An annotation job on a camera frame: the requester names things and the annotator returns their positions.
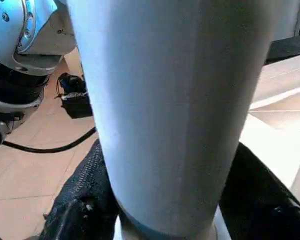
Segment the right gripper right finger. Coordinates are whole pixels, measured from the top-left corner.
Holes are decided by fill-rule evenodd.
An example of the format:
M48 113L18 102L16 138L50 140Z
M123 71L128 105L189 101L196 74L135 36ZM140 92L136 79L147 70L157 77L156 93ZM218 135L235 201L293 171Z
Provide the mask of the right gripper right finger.
M219 207L233 240L300 240L300 202L242 143Z

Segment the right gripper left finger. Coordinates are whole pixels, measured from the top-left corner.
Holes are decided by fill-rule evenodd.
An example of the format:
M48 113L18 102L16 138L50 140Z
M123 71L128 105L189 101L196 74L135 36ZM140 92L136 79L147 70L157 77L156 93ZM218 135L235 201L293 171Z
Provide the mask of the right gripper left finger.
M112 240L119 207L97 139L62 186L40 240Z

